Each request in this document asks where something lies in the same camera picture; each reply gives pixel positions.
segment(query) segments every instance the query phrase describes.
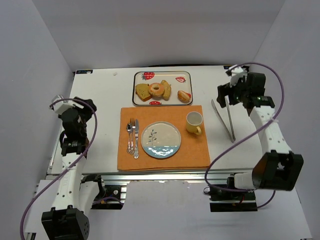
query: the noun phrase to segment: donut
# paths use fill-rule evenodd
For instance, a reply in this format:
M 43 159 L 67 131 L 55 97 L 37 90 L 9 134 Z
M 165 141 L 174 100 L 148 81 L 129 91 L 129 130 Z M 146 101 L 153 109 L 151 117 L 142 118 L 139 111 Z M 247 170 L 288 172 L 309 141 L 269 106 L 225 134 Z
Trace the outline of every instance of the donut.
M 155 82 L 155 83 L 150 84 L 148 90 L 152 96 L 160 97 L 160 96 L 162 96 L 162 94 L 164 94 L 165 87 L 162 84 Z

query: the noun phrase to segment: metal tongs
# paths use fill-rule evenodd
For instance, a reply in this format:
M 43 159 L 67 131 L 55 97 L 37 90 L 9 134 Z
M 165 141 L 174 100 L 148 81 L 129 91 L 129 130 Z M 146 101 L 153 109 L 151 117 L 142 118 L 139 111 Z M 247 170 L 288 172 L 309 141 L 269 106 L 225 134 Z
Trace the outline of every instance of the metal tongs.
M 216 107 L 215 101 L 213 99 L 211 99 L 211 105 L 213 107 L 213 110 L 215 111 L 218 119 L 220 120 L 220 122 L 222 123 L 226 133 L 228 134 L 230 140 L 232 143 L 234 143 L 236 141 L 236 136 L 235 136 L 235 131 L 234 131 L 234 126 L 232 124 L 232 119 L 231 119 L 231 114 L 230 114 L 230 108 L 229 108 L 229 102 L 227 100 L 227 98 L 225 97 L 225 103 L 226 103 L 226 109 L 228 111 L 228 116 L 229 116 L 229 121 L 230 121 L 230 128 L 231 128 L 231 133 L 229 132 L 227 125 L 225 124 L 224 120 L 222 119 L 220 113 L 218 112 L 218 109 Z

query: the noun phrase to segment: orange placemat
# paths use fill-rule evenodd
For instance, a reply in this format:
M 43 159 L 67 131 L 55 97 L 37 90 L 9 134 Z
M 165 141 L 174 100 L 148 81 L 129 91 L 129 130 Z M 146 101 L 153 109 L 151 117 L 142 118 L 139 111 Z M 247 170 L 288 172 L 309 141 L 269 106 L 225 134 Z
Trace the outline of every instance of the orange placemat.
M 168 170 L 207 168 L 210 164 L 208 143 L 204 123 L 201 135 L 186 130 L 186 117 L 190 112 L 203 115 L 201 106 L 147 106 L 125 107 L 121 109 L 120 134 L 118 145 L 118 170 Z M 126 126 L 130 118 L 139 120 L 139 158 L 135 159 L 127 153 L 128 133 Z M 142 148 L 141 134 L 154 122 L 165 121 L 173 124 L 181 134 L 180 149 L 171 157 L 157 159 L 149 156 Z

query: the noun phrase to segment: bread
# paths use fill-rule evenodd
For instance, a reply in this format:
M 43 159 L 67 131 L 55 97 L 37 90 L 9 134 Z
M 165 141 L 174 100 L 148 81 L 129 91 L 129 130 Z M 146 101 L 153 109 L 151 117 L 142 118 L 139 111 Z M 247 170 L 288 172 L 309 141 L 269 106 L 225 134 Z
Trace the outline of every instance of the bread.
M 181 91 L 181 90 L 178 91 L 178 98 L 180 99 L 181 102 L 188 103 L 191 99 L 190 95 L 185 91 Z
M 166 80 L 162 80 L 161 84 L 164 86 L 163 98 L 164 100 L 169 100 L 171 95 L 171 86 Z
M 164 94 L 164 92 L 165 92 L 165 87 L 158 82 L 154 82 L 154 83 L 150 84 L 148 90 L 152 96 L 161 97 L 162 94 Z
M 142 101 L 148 101 L 152 98 L 148 91 L 149 84 L 140 83 L 135 86 L 135 93 L 139 96 Z

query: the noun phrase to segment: black sticker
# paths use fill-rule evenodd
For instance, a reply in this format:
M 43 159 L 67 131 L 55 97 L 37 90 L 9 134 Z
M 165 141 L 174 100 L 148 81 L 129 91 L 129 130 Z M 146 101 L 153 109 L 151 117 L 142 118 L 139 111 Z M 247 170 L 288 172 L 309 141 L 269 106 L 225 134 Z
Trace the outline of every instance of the black sticker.
M 92 69 L 89 70 L 77 70 L 75 74 L 92 74 L 94 71 Z

